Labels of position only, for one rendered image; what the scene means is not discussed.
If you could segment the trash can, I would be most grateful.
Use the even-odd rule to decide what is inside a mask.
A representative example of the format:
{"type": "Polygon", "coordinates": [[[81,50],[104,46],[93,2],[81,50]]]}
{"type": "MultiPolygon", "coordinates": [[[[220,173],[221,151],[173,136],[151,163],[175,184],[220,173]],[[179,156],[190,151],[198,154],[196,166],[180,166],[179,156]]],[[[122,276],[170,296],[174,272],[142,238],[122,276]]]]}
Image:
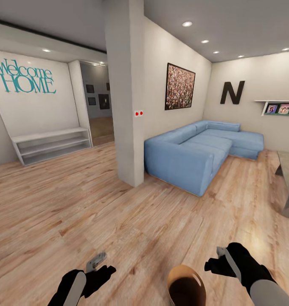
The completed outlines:
{"type": "Polygon", "coordinates": [[[187,265],[177,265],[171,269],[167,279],[170,306],[206,306],[207,293],[198,273],[187,265]],[[194,278],[198,277],[201,286],[194,278]]]}

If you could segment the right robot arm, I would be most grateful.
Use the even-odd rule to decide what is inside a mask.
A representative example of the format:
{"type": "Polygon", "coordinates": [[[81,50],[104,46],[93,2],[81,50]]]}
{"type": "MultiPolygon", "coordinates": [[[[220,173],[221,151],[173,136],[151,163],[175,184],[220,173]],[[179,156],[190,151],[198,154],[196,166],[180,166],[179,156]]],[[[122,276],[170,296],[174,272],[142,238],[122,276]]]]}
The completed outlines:
{"type": "Polygon", "coordinates": [[[259,265],[240,243],[217,246],[218,259],[206,261],[204,270],[213,274],[237,277],[246,287],[255,306],[289,306],[289,295],[275,283],[269,270],[259,265]]]}

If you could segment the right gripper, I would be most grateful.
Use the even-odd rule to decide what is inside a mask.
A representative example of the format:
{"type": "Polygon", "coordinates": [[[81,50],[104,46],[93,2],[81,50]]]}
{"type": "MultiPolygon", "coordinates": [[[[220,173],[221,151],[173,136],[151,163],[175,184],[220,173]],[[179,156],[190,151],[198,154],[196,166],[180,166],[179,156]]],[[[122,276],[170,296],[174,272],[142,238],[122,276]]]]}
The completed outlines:
{"type": "Polygon", "coordinates": [[[219,259],[210,258],[204,266],[205,271],[211,271],[213,274],[224,275],[228,277],[237,277],[235,273],[230,272],[222,262],[222,257],[219,259]]]}

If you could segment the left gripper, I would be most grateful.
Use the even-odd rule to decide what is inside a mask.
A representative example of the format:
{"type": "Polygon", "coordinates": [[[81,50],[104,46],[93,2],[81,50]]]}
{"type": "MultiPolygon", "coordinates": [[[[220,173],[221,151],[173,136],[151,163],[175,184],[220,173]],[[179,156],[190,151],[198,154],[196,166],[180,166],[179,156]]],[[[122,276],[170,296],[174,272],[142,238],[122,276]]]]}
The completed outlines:
{"type": "Polygon", "coordinates": [[[91,291],[84,297],[88,298],[95,291],[97,291],[104,283],[106,283],[111,278],[111,274],[113,274],[114,272],[116,272],[116,268],[114,268],[113,266],[103,266],[98,271],[91,272],[90,274],[93,275],[94,284],[91,291]]]}

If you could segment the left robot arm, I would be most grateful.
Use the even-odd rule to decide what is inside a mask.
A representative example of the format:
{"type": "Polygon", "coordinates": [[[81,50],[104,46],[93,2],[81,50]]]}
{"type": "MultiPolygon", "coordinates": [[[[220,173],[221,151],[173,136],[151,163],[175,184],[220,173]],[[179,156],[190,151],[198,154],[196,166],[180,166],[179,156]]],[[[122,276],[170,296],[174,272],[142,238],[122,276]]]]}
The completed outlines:
{"type": "Polygon", "coordinates": [[[65,274],[48,306],[77,306],[82,296],[88,298],[97,291],[116,272],[113,266],[103,266],[96,270],[106,259],[106,252],[102,252],[86,264],[86,273],[75,269],[65,274]]]}

